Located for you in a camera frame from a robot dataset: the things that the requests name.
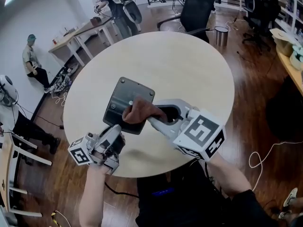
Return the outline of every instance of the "wooden floor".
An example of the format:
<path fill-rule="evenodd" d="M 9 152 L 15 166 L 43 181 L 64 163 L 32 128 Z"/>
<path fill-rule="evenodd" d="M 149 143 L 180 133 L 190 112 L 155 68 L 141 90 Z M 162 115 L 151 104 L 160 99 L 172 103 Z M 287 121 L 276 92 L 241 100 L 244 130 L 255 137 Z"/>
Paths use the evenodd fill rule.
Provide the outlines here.
<path fill-rule="evenodd" d="M 156 31 L 156 23 L 171 17 L 174 12 L 171 7 L 148 9 L 140 6 L 143 15 L 142 33 Z M 227 21 L 233 21 L 237 12 L 230 10 L 217 11 L 209 20 L 209 27 L 224 26 Z M 220 149 L 222 155 L 234 163 L 247 176 L 254 186 L 260 173 L 260 168 L 250 169 L 248 159 L 253 151 L 258 151 L 265 157 L 273 143 L 278 140 L 272 135 L 265 119 L 265 106 L 279 90 L 283 79 L 287 75 L 278 57 L 275 45 L 271 52 L 264 51 L 260 56 L 254 44 L 242 44 L 242 34 L 249 31 L 244 21 L 236 21 L 231 26 L 226 48 L 218 48 L 228 62 L 235 84 L 235 99 L 232 114 L 226 125 L 228 142 Z M 170 22 L 165 30 L 178 30 L 179 22 Z M 214 44 L 214 33 L 208 33 L 210 44 Z M 88 47 L 96 55 L 105 46 L 98 38 L 90 41 Z M 89 61 L 87 55 L 80 53 L 85 63 Z M 55 104 L 55 99 L 48 97 L 38 115 L 56 124 L 62 124 L 63 107 Z M 47 132 L 62 138 L 62 142 L 55 156 L 48 153 L 40 142 L 38 155 L 53 162 L 53 166 L 43 166 L 34 163 L 28 166 L 21 161 L 18 175 L 20 188 L 30 194 L 24 196 L 24 209 L 27 211 L 41 211 L 42 218 L 24 218 L 31 227 L 54 226 L 51 219 L 53 210 L 63 213 L 72 227 L 79 226 L 78 205 L 86 180 L 86 166 L 78 167 L 68 155 L 69 145 L 64 131 L 59 130 L 43 120 L 37 118 L 36 123 Z M 303 145 L 275 146 L 263 164 L 263 175 L 255 190 L 259 202 L 264 205 L 274 199 L 278 207 L 295 187 L 299 188 L 298 196 L 303 196 Z M 118 177 L 108 177 L 107 183 L 116 191 L 136 194 L 136 180 Z M 108 189 L 105 191 L 104 227 L 132 227 L 137 226 L 135 218 L 138 215 L 138 200 L 124 195 L 114 195 Z M 68 225 L 58 217 L 63 227 Z"/>

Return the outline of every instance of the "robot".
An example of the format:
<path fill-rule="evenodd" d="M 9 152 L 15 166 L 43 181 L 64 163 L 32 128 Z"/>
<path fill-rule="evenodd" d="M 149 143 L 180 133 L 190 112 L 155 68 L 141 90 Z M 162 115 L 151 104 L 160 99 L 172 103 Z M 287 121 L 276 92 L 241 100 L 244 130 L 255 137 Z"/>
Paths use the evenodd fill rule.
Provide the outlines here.
<path fill-rule="evenodd" d="M 12 107 L 18 102 L 18 92 L 8 76 L 0 75 L 0 104 Z"/>
<path fill-rule="evenodd" d="M 133 0 L 112 0 L 114 3 L 123 4 L 124 13 L 128 16 L 128 18 L 135 24 L 140 24 L 142 22 L 142 16 L 139 11 L 138 6 Z M 98 9 L 99 5 L 94 6 L 95 13 L 100 15 L 100 11 Z"/>
<path fill-rule="evenodd" d="M 108 103 L 103 122 L 109 125 L 99 135 L 87 133 L 74 141 L 68 151 L 77 165 L 106 165 L 112 174 L 119 166 L 119 154 L 125 145 L 121 132 L 140 134 L 145 122 L 129 125 L 122 120 L 123 111 L 137 96 L 152 102 L 155 92 L 127 78 L 120 78 Z M 182 154 L 210 161 L 226 139 L 225 127 L 208 111 L 190 105 L 181 99 L 166 99 L 155 103 L 168 118 L 162 122 L 156 117 L 147 121 Z"/>

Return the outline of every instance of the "white tabletop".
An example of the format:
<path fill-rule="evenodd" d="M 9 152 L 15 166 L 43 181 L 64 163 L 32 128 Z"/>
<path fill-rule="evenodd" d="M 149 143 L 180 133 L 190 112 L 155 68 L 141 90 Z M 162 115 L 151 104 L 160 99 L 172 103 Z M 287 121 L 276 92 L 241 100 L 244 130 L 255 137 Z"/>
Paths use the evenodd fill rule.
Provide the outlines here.
<path fill-rule="evenodd" d="M 102 119 L 120 77 L 155 90 L 154 102 L 180 98 L 226 123 L 234 100 L 231 70 L 221 54 L 203 40 L 177 32 L 152 32 L 124 39 L 92 59 L 75 79 L 64 107 L 71 143 L 87 132 L 100 133 Z M 122 177 L 147 177 L 173 170 L 191 158 L 168 144 L 146 122 L 140 135 L 124 133 Z"/>

